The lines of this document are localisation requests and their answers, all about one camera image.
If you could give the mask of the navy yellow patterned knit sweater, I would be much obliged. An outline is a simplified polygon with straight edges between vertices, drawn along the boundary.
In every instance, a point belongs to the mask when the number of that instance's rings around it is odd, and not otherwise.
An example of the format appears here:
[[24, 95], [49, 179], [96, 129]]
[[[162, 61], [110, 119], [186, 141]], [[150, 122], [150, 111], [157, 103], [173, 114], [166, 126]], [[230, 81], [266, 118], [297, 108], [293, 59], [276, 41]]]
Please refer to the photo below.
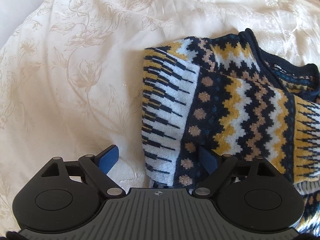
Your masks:
[[319, 70], [263, 51], [251, 29], [146, 48], [142, 144], [153, 188], [204, 180], [199, 148], [266, 158], [302, 195], [319, 234]]

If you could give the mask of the white floral bed duvet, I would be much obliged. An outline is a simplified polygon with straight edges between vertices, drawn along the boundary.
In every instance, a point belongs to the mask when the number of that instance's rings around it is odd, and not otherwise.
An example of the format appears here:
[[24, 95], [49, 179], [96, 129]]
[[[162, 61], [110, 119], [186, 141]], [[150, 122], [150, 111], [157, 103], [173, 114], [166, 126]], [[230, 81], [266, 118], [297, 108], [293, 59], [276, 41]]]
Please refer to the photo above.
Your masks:
[[151, 186], [142, 144], [146, 48], [251, 29], [259, 47], [319, 70], [319, 0], [45, 0], [1, 49], [1, 233], [12, 202], [54, 156], [111, 144], [111, 177]]

